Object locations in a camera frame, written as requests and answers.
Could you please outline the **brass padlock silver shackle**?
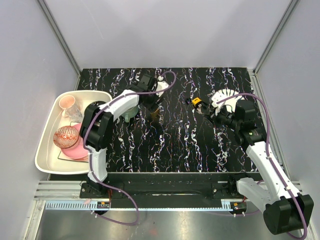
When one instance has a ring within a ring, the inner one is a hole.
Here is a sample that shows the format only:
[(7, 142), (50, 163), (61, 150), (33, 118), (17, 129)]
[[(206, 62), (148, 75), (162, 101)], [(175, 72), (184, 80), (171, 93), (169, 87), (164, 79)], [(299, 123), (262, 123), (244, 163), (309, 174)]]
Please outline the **brass padlock silver shackle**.
[(152, 119), (155, 119), (155, 118), (157, 118), (159, 116), (159, 114), (160, 114), (160, 109), (158, 108), (157, 110), (151, 112), (150, 116), (151, 116)]

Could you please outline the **yellow padlock black shackle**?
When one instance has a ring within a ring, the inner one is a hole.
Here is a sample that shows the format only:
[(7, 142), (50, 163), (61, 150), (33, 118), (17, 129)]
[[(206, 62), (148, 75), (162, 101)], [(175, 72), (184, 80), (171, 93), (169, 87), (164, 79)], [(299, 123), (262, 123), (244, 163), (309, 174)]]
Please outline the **yellow padlock black shackle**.
[(186, 103), (187, 105), (192, 105), (194, 108), (198, 108), (199, 105), (202, 104), (202, 102), (203, 102), (203, 101), (202, 101), (200, 98), (198, 98), (198, 97), (193, 98), (193, 99), (187, 98), (187, 99), (185, 100), (185, 103)]

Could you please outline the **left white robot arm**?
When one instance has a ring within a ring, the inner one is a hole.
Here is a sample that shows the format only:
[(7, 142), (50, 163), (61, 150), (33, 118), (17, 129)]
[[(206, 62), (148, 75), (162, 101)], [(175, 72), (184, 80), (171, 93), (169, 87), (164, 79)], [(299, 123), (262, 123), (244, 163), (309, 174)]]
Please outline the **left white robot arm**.
[(85, 192), (91, 192), (97, 198), (103, 198), (108, 193), (108, 186), (103, 181), (108, 176), (106, 152), (114, 122), (119, 117), (134, 118), (140, 105), (151, 112), (156, 111), (167, 87), (169, 84), (162, 76), (156, 78), (144, 74), (113, 100), (86, 107), (79, 132), (83, 148), (88, 151), (89, 172)]

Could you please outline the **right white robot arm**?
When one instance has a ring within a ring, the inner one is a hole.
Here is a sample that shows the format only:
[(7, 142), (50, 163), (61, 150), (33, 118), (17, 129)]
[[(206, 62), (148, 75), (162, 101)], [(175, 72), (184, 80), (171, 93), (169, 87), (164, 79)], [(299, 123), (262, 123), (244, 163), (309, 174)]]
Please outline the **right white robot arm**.
[(314, 201), (301, 194), (280, 164), (273, 160), (267, 135), (256, 126), (256, 109), (252, 101), (240, 95), (212, 97), (206, 116), (214, 123), (233, 130), (235, 139), (257, 167), (266, 185), (263, 189), (251, 177), (242, 177), (227, 185), (228, 195), (249, 199), (263, 214), (273, 235), (303, 230), (307, 237)]

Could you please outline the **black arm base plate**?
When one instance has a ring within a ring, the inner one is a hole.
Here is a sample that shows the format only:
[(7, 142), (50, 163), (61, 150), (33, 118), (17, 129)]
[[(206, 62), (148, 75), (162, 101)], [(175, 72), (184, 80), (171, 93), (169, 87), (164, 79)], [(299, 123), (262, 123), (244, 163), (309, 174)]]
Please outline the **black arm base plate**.
[(240, 200), (236, 181), (241, 178), (261, 179), (259, 173), (119, 173), (110, 172), (104, 181), (109, 187), (87, 179), (81, 184), (80, 198), (110, 199), (115, 209), (129, 209), (135, 201), (142, 210), (204, 211), (229, 209), (223, 200)]

